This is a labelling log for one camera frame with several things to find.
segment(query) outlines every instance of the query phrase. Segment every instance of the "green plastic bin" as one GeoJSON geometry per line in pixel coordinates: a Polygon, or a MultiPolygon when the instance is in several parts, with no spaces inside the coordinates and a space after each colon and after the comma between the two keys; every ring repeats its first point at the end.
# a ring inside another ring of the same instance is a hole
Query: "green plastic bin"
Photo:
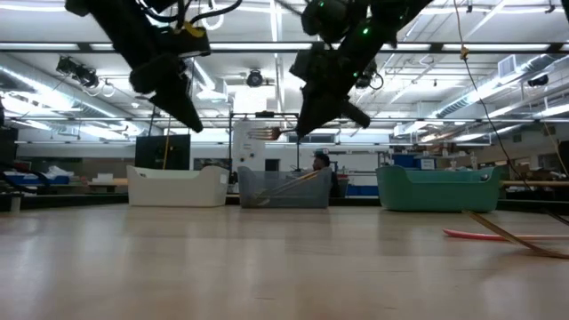
{"type": "Polygon", "coordinates": [[[490,212],[500,194],[500,170],[407,171],[398,165],[376,170],[381,206],[403,212],[490,212]]]}

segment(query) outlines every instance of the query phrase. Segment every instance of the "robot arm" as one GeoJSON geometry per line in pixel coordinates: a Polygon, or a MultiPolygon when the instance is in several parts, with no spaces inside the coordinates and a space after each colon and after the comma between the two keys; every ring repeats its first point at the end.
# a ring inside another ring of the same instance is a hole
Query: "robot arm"
{"type": "Polygon", "coordinates": [[[413,20],[430,0],[366,0],[344,3],[316,0],[302,13],[302,26],[325,43],[343,38],[337,50],[313,44],[299,52],[290,72],[306,82],[296,131],[300,137],[338,117],[366,128],[370,117],[349,103],[348,93],[384,44],[397,46],[397,31],[413,20]],[[371,6],[372,17],[367,18],[371,6]]]}
{"type": "Polygon", "coordinates": [[[188,96],[190,80],[183,58],[211,53],[203,28],[178,21],[179,30],[158,28],[146,12],[158,12],[181,0],[147,0],[147,7],[136,0],[67,0],[66,9],[79,16],[91,14],[132,68],[130,82],[140,93],[156,94],[150,101],[195,132],[203,130],[199,115],[188,96]]]}

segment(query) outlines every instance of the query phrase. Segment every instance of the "red object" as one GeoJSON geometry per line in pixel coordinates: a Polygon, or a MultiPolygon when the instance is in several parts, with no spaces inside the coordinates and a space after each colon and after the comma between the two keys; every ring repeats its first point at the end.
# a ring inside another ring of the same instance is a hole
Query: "red object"
{"type": "MultiPolygon", "coordinates": [[[[498,236],[498,235],[477,234],[477,233],[463,232],[451,229],[443,229],[443,232],[445,232],[448,236],[458,237],[461,239],[508,241],[503,236],[498,236]]],[[[564,236],[564,235],[516,235],[516,237],[522,240],[569,240],[569,236],[564,236]]]]}

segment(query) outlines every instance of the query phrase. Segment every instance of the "wooden table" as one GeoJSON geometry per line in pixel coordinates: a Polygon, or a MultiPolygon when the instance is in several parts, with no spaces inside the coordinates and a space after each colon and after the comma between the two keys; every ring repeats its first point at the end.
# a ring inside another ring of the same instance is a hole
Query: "wooden table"
{"type": "MultiPolygon", "coordinates": [[[[485,217],[563,234],[546,215],[485,217]]],[[[0,218],[3,320],[566,319],[567,261],[463,214],[93,206],[0,218]]]]}
{"type": "MultiPolygon", "coordinates": [[[[569,181],[527,181],[530,187],[569,187],[569,181]]],[[[525,187],[523,181],[502,181],[502,186],[506,187],[525,187]]]]}

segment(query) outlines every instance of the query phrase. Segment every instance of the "white plastic bin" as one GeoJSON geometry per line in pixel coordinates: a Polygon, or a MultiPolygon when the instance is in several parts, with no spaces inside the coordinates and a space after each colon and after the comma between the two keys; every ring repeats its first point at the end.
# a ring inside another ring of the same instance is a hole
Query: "white plastic bin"
{"type": "Polygon", "coordinates": [[[130,205],[214,207],[225,204],[229,171],[207,166],[202,171],[127,167],[130,205]]]}

